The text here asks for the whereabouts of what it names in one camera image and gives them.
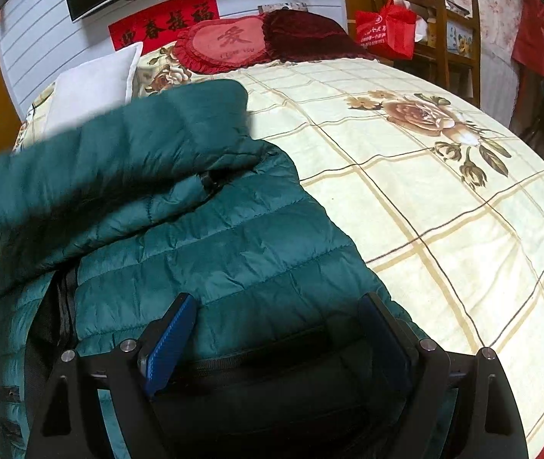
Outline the red heart-shaped cushion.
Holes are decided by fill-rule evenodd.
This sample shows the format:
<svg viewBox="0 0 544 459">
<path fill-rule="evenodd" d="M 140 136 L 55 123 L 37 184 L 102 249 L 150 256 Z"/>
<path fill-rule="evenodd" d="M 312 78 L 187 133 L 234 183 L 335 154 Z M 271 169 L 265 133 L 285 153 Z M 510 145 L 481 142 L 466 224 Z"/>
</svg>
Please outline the red heart-shaped cushion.
<svg viewBox="0 0 544 459">
<path fill-rule="evenodd" d="M 183 30 L 173 47 L 181 65 L 200 75 L 216 75 L 267 63 L 263 18 L 204 20 Z"/>
</svg>

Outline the red gift bag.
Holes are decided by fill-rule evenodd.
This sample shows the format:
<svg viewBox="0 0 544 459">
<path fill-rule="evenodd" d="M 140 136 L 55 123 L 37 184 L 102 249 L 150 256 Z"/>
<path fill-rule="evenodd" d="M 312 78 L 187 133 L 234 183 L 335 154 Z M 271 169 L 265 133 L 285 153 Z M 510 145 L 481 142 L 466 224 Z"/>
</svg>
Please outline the red gift bag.
<svg viewBox="0 0 544 459">
<path fill-rule="evenodd" d="M 406 6 L 387 3 L 379 11 L 356 11 L 356 41 L 389 60 L 412 60 L 418 16 Z"/>
</svg>

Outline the cream floral plaid bedspread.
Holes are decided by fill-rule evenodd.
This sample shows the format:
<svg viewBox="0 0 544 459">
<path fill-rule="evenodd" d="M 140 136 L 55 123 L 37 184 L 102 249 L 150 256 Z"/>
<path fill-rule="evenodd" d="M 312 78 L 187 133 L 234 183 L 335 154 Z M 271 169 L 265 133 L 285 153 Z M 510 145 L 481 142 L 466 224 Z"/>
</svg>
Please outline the cream floral plaid bedspread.
<svg viewBox="0 0 544 459">
<path fill-rule="evenodd" d="M 500 355 L 529 455 L 544 458 L 544 160 L 440 87 L 381 63 L 231 72 L 254 136 L 353 238 L 443 347 Z"/>
</svg>

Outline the red banner with black characters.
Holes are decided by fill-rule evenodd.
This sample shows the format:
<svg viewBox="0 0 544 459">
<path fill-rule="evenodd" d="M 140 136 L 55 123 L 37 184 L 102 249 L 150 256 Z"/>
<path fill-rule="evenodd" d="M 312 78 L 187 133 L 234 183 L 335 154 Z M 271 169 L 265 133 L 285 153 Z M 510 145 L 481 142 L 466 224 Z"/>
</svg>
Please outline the red banner with black characters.
<svg viewBox="0 0 544 459">
<path fill-rule="evenodd" d="M 143 54 L 174 42 L 199 22 L 219 19 L 217 0 L 167 0 L 108 26 L 114 50 L 140 42 Z"/>
</svg>

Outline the white square pillow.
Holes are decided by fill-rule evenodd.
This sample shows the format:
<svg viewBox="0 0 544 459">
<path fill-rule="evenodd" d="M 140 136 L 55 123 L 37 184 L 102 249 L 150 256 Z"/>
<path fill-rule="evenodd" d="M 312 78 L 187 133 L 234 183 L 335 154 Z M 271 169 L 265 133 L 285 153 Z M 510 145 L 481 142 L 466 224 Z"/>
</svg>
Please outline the white square pillow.
<svg viewBox="0 0 544 459">
<path fill-rule="evenodd" d="M 43 138 L 131 102 L 142 48 L 142 42 L 135 42 L 61 73 L 55 81 Z"/>
</svg>

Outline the wooden chair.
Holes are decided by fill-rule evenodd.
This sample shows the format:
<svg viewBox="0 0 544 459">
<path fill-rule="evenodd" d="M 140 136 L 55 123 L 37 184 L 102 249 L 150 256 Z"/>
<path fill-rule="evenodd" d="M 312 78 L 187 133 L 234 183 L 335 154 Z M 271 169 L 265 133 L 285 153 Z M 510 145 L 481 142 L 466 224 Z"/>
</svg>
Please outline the wooden chair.
<svg viewBox="0 0 544 459">
<path fill-rule="evenodd" d="M 379 10 L 386 0 L 371 0 Z M 458 76 L 457 94 L 475 107 L 481 105 L 481 30 L 478 0 L 464 10 L 451 0 L 393 0 L 410 3 L 429 12 L 432 44 L 415 45 L 414 58 L 429 67 L 429 80 L 447 90 L 451 75 Z"/>
</svg>

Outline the dark red velvet cushion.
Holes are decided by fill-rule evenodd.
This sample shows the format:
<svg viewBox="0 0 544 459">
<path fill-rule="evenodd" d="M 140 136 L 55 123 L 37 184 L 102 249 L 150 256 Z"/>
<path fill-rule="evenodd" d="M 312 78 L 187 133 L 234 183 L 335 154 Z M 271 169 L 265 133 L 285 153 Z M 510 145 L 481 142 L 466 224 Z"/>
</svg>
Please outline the dark red velvet cushion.
<svg viewBox="0 0 544 459">
<path fill-rule="evenodd" d="M 336 21 L 301 10 L 274 10 L 263 17 L 266 52 L 273 60 L 304 62 L 374 59 Z"/>
</svg>

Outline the dark green puffer jacket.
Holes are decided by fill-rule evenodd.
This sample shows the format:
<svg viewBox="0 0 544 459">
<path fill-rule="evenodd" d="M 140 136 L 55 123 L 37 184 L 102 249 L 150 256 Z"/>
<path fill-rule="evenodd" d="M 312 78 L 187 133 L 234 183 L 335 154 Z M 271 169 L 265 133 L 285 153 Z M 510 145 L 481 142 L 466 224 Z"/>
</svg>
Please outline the dark green puffer jacket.
<svg viewBox="0 0 544 459">
<path fill-rule="evenodd" d="M 213 80 L 0 155 L 0 456 L 26 456 L 55 363 L 137 339 L 184 292 L 194 329 L 151 406 L 167 458 L 376 458 L 400 412 L 358 304 L 356 244 Z"/>
</svg>

